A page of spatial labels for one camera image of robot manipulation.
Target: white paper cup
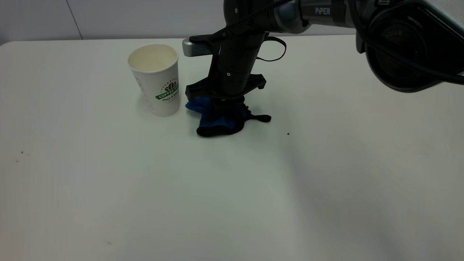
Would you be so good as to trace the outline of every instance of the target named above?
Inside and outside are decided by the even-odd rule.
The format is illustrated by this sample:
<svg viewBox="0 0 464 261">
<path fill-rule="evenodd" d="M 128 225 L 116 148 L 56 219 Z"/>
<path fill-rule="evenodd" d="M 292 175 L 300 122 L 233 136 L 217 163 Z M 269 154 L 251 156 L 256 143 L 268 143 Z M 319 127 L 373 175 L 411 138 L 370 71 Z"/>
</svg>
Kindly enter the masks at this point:
<svg viewBox="0 0 464 261">
<path fill-rule="evenodd" d="M 167 45 L 143 46 L 129 55 L 129 67 L 156 116 L 171 116 L 180 108 L 178 60 Z"/>
</svg>

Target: table surface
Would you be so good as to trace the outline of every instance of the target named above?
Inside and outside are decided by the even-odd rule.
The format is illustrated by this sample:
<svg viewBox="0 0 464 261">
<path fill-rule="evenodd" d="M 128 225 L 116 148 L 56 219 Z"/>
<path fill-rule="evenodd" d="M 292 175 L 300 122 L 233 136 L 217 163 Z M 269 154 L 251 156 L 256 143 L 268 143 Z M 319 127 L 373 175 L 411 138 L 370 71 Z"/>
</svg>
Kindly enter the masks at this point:
<svg viewBox="0 0 464 261">
<path fill-rule="evenodd" d="M 272 121 L 209 139 L 127 66 L 181 39 L 1 46 L 0 260 L 462 260 L 464 87 L 395 92 L 354 36 L 283 39 L 245 102 Z M 210 61 L 180 56 L 181 93 Z"/>
</svg>

